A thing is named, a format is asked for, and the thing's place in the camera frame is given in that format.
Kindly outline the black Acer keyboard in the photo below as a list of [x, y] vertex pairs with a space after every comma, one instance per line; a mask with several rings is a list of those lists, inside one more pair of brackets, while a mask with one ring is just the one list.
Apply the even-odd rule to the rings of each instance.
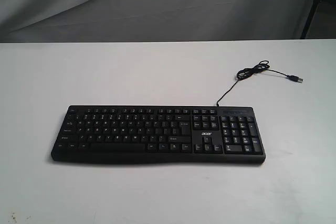
[[72, 105], [51, 157], [89, 164], [261, 164], [251, 107]]

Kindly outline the grey backdrop cloth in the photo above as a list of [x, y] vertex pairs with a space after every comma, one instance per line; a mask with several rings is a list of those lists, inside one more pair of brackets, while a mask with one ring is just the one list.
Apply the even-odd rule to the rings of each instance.
[[313, 0], [1, 0], [2, 42], [297, 39]]

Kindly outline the dark metal frame post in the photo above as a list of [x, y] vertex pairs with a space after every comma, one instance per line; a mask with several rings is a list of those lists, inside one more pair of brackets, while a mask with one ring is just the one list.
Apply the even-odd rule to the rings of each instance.
[[335, 39], [335, 0], [313, 0], [301, 39]]

